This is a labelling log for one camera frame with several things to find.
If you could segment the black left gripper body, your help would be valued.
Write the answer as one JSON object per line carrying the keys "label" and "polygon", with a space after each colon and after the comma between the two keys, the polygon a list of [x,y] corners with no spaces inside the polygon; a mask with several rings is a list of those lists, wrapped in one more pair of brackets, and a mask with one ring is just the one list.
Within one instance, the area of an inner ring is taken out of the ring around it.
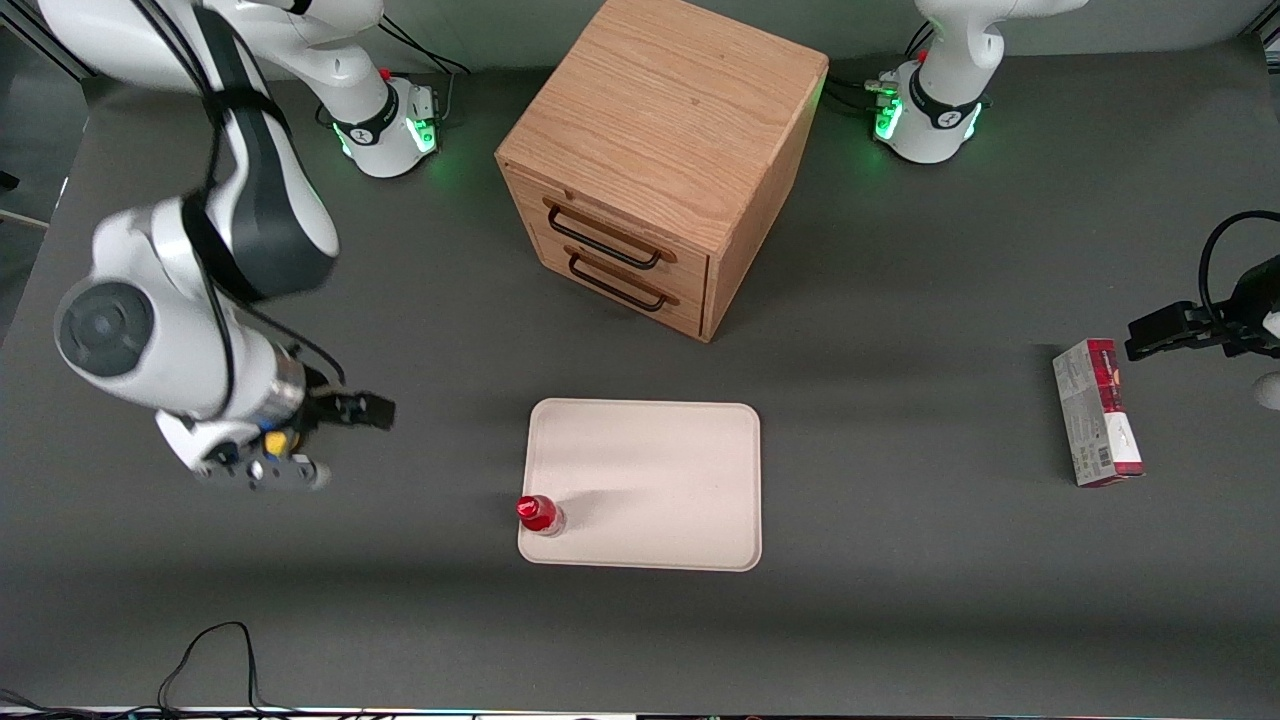
{"label": "black left gripper body", "polygon": [[1217,304],[1226,328],[1245,340],[1279,338],[1279,255],[1244,272]]}

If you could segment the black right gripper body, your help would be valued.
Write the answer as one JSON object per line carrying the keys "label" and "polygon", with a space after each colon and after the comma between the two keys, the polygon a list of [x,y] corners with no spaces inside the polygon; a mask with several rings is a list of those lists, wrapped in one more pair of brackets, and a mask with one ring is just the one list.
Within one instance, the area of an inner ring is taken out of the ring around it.
{"label": "black right gripper body", "polygon": [[346,387],[330,380],[319,370],[305,370],[305,393],[294,413],[296,429],[316,429],[324,424],[339,425],[346,420],[342,407]]}

